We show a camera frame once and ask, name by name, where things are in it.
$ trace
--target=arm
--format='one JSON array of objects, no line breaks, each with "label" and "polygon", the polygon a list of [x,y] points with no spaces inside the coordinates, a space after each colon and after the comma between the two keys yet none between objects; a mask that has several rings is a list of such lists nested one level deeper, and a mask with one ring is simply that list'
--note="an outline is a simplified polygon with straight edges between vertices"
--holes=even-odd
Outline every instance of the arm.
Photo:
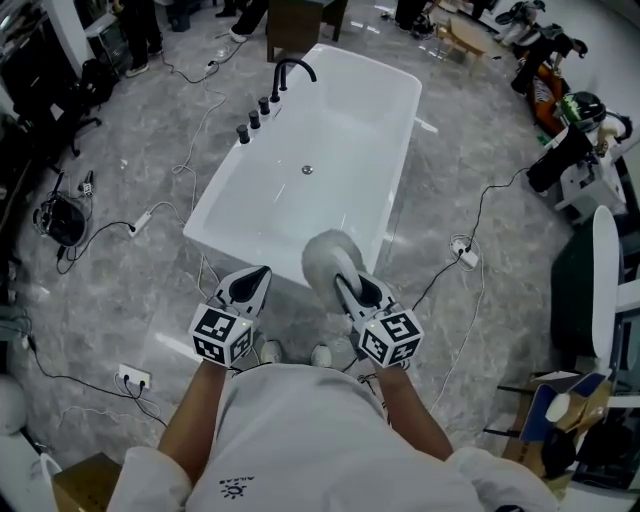
[{"label": "arm", "polygon": [[227,369],[217,364],[200,364],[158,445],[158,451],[177,462],[193,484],[209,460],[226,374]]},{"label": "arm", "polygon": [[399,366],[376,367],[393,429],[416,450],[447,460],[453,448],[446,434],[422,405],[409,377]]}]

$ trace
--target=box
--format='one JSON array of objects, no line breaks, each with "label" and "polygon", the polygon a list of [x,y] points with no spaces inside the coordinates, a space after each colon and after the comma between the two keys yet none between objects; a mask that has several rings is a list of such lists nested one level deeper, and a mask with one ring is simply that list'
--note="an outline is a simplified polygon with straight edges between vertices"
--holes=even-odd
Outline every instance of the box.
[{"label": "box", "polygon": [[104,453],[99,453],[57,473],[53,476],[52,486],[58,511],[107,510],[121,469]]}]

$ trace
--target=wooden table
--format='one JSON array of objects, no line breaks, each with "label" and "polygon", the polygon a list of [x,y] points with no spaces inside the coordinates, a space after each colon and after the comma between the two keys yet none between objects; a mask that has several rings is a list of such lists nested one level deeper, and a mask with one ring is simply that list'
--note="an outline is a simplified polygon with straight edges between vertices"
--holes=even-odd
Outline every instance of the wooden table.
[{"label": "wooden table", "polygon": [[473,53],[476,58],[469,70],[469,76],[473,75],[478,61],[489,50],[489,40],[487,36],[477,27],[459,18],[451,18],[446,31],[442,31],[442,37],[451,40],[453,43],[445,55],[445,60],[454,48],[454,45],[461,47],[465,53]]}]

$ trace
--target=shirt logo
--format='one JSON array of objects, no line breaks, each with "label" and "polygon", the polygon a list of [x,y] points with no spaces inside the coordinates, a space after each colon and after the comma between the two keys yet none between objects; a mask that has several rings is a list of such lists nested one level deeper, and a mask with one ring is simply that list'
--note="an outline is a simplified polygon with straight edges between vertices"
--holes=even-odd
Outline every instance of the shirt logo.
[{"label": "shirt logo", "polygon": [[245,484],[249,483],[255,477],[245,476],[242,478],[230,478],[228,480],[220,480],[220,492],[224,498],[242,498],[244,490],[247,488]]}]

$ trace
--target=faucet handle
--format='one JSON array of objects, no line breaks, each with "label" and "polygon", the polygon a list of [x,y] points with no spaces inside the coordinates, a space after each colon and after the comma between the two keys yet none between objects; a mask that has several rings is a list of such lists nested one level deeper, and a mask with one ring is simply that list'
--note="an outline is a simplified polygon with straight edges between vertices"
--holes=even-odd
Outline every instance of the faucet handle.
[{"label": "faucet handle", "polygon": [[238,134],[238,139],[240,139],[240,144],[248,144],[251,140],[249,137],[249,129],[246,124],[241,124],[236,128],[236,133]]},{"label": "faucet handle", "polygon": [[258,100],[258,106],[260,107],[260,113],[263,116],[266,116],[269,114],[269,112],[271,112],[271,110],[269,109],[269,98],[266,96],[263,96]]},{"label": "faucet handle", "polygon": [[258,114],[257,110],[249,112],[249,124],[254,130],[260,128],[260,114]]}]

